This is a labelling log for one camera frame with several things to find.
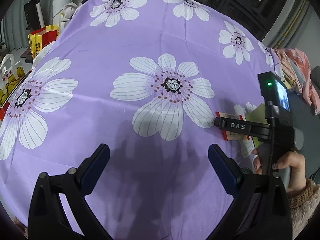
fingernail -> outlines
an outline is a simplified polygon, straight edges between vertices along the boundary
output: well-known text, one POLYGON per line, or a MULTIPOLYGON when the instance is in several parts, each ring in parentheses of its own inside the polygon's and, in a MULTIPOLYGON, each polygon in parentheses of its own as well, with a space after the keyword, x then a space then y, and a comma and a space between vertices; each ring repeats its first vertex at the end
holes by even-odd
POLYGON ((277 170, 277 169, 278 169, 278 163, 273 164, 273 165, 272 165, 272 169, 273 169, 273 170, 277 170))

flower print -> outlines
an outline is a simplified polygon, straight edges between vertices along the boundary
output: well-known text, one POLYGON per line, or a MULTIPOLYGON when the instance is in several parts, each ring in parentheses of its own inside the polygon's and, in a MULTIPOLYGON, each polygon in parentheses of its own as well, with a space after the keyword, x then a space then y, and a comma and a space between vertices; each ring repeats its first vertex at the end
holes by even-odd
POLYGON ((284 83, 285 78, 282 70, 282 65, 280 63, 275 64, 275 73, 277 77, 280 78, 280 80, 284 83))
POLYGON ((42 61, 42 59, 44 58, 45 55, 47 55, 51 48, 53 47, 53 45, 56 43, 56 41, 51 42, 50 44, 48 44, 47 46, 45 46, 40 52, 39 54, 35 57, 35 59, 32 62, 32 70, 34 70, 36 68, 36 66, 42 61))
POLYGON ((131 21, 137 19, 139 12, 134 8, 139 8, 147 3, 147 0, 102 0, 104 4, 94 6, 90 13, 95 18, 90 26, 97 26, 106 22, 106 27, 115 26, 122 17, 124 20, 131 21))
POLYGON ((0 160, 5 160, 19 136, 19 142, 27 149, 40 146, 48 131, 45 119, 35 110, 50 113, 58 110, 72 98, 72 91, 78 81, 50 78, 70 67, 69 59, 49 60, 39 70, 26 78, 10 103, 2 125, 0 136, 0 160))
POLYGON ((193 17, 193 12, 199 17, 200 20, 204 22, 209 21, 209 10, 201 6, 201 3, 198 3, 193 0, 163 0, 166 3, 181 3, 173 8, 173 14, 176 17, 183 16, 186 20, 190 20, 193 17))
POLYGON ((259 45, 261 51, 263 53, 266 53, 266 63, 270 67, 272 67, 273 66, 273 59, 272 59, 271 53, 267 50, 266 46, 264 46, 261 41, 258 41, 258 45, 259 45))
POLYGON ((254 164, 253 164, 253 161, 254 161, 254 159, 255 159, 256 157, 258 157, 258 155, 255 155, 255 156, 253 157, 253 159, 252 159, 252 167, 251 167, 252 169, 251 169, 251 170, 252 170, 252 172, 254 172, 254 173, 257 171, 256 168, 254 167, 254 164))
POLYGON ((172 141, 181 133, 183 111, 196 125, 210 128, 214 116, 198 97, 214 97, 210 81, 201 77, 190 80, 199 74, 194 62, 183 62, 176 68, 175 58, 163 54, 157 63, 146 57, 132 58, 130 66, 143 73, 125 73, 113 82, 110 96, 114 99, 138 101, 154 96, 134 114, 134 131, 143 137, 159 132, 162 139, 172 141))
POLYGON ((231 44, 223 49, 223 55, 226 58, 232 58, 234 54, 236 54, 236 63, 238 65, 242 64, 243 58, 249 62, 250 54, 248 51, 253 50, 251 41, 237 26, 231 25, 226 21, 224 21, 224 23, 229 31, 220 31, 219 42, 222 44, 231 44))
MULTIPOLYGON (((235 112, 237 115, 242 115, 245 119, 245 117, 250 114, 254 109, 256 109, 256 106, 251 105, 249 102, 247 102, 247 110, 244 109, 242 106, 240 105, 235 105, 235 112)), ((241 155, 246 158, 248 157, 251 152, 254 150, 254 143, 253 140, 251 138, 251 136, 249 136, 250 139, 249 140, 240 140, 240 145, 241 145, 241 155)))

snack package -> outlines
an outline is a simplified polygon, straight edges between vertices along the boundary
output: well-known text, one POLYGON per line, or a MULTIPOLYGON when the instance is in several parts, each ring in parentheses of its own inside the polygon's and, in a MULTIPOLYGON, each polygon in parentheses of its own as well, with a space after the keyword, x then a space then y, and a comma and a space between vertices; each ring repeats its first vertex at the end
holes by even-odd
MULTIPOLYGON (((236 114, 226 114, 221 112, 216 112, 218 117, 225 117, 225 118, 231 118, 231 119, 238 119, 238 120, 244 120, 245 117, 242 115, 236 115, 236 114)), ((230 140, 250 140, 250 137, 244 134, 238 134, 235 132, 229 132, 229 131, 222 131, 223 138, 226 141, 230 140)))

bed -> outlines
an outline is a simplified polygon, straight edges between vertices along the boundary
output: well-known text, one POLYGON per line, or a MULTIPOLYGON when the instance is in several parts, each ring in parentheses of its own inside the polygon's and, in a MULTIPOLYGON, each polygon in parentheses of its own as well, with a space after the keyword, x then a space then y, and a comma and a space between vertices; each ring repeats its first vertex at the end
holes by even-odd
POLYGON ((245 28, 193 0, 88 0, 1 125, 5 203, 27 226, 39 174, 63 174, 105 143, 110 161, 86 200, 114 239, 206 239, 233 200, 208 147, 241 167, 253 159, 252 141, 213 127, 215 112, 263 103, 257 74, 275 65, 245 28))

beige fleece jacket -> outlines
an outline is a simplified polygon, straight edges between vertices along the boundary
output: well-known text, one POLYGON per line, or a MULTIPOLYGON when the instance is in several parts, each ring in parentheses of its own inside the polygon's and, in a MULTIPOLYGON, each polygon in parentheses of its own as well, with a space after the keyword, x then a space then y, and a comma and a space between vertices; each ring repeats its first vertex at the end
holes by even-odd
POLYGON ((305 190, 298 196, 289 199, 293 239, 308 224, 320 201, 320 185, 311 179, 307 180, 305 190))

